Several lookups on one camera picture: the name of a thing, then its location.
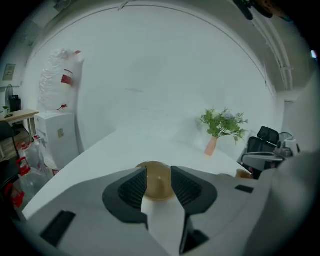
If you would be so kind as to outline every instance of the floor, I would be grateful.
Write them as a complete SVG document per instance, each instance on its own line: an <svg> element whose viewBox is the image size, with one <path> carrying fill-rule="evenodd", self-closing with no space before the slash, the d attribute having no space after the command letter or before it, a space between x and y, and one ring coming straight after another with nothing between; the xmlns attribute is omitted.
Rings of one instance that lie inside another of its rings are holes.
<svg viewBox="0 0 320 256"><path fill-rule="evenodd" d="M15 144L23 143L23 142L28 143L30 141L29 133L23 126L17 128L16 130L19 131L20 133L14 136ZM0 155L0 163L2 161L9 160L17 156L12 138L7 138L0 141L0 145L5 156L5 158L2 158L2 156Z"/></svg>

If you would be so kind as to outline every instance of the ceiling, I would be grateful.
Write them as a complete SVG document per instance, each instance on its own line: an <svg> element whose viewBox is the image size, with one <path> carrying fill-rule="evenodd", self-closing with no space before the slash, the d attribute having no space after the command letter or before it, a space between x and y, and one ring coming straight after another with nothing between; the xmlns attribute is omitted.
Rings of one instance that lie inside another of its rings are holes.
<svg viewBox="0 0 320 256"><path fill-rule="evenodd" d="M68 15L77 8L109 0L73 0L67 9L63 10L55 20ZM232 0L176 0L200 9L214 16L222 24L229 27L254 52L277 92L291 91L303 88L311 74L317 68L317 63L311 58L311 49L299 30L293 23L278 17L267 19L255 10L251 10L254 19L247 20ZM27 20L20 33L32 44L42 28Z"/></svg>

